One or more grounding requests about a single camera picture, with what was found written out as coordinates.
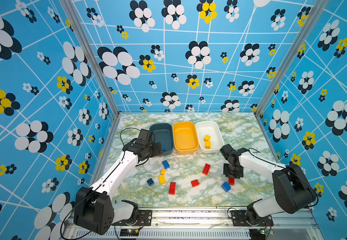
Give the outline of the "dark teal plastic bin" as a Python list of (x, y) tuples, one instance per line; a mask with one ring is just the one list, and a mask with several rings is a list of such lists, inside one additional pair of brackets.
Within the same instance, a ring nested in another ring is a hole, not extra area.
[(149, 127), (149, 130), (155, 134), (155, 141), (165, 146), (165, 151), (163, 151), (162, 155), (170, 155), (174, 149), (172, 125), (169, 123), (153, 124)]

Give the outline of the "dark blue small lego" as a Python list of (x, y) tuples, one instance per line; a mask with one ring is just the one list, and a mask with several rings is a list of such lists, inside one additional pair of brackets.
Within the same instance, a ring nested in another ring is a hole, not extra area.
[(154, 181), (152, 179), (147, 180), (147, 184), (151, 187), (154, 185)]

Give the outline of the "small yellow lego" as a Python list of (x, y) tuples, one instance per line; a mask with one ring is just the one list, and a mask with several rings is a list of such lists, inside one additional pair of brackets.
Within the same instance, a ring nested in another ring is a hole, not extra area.
[(204, 138), (204, 142), (211, 142), (211, 137), (209, 135), (206, 135)]

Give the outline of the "yellow plastic bin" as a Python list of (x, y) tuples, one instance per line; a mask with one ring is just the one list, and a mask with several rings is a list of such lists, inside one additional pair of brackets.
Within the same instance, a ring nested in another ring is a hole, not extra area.
[(173, 124), (173, 140), (179, 154), (195, 153), (200, 146), (196, 126), (192, 122)]

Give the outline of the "white plastic bin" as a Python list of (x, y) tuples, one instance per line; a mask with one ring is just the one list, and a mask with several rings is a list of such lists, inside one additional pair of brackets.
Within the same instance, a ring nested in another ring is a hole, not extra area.
[[(216, 122), (203, 121), (196, 123), (196, 130), (200, 143), (201, 151), (205, 154), (217, 153), (224, 145), (224, 140)], [(204, 138), (206, 135), (211, 137), (211, 148), (205, 149)]]

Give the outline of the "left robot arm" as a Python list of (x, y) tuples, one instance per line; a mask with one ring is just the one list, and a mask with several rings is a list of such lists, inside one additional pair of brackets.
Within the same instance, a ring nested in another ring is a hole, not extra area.
[(115, 223), (135, 223), (138, 204), (127, 200), (114, 204), (112, 198), (131, 170), (162, 154), (162, 145), (154, 133), (141, 129), (137, 138), (123, 146), (118, 159), (101, 178), (77, 192), (73, 223), (99, 235), (105, 234)]

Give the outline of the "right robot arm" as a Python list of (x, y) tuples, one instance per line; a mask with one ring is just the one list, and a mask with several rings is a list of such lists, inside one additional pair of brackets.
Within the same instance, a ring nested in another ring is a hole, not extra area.
[(246, 221), (250, 225), (258, 225), (274, 214), (294, 214), (311, 203), (318, 203), (319, 196), (300, 166), (276, 164), (257, 157), (250, 149), (235, 150), (231, 145), (224, 145), (220, 153), (228, 161), (223, 168), (226, 177), (241, 179), (244, 177), (244, 169), (249, 169), (273, 183), (272, 196), (247, 206)]

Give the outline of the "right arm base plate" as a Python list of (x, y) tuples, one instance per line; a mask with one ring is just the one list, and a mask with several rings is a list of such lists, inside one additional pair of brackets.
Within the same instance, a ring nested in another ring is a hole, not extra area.
[(232, 220), (234, 227), (273, 227), (272, 216), (258, 217), (247, 210), (228, 209), (227, 216)]

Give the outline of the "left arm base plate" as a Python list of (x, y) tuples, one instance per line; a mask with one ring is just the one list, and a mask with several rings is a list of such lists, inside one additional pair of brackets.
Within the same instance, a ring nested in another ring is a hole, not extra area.
[(113, 226), (150, 226), (152, 220), (152, 210), (138, 210), (137, 215), (133, 214), (130, 219), (113, 223)]

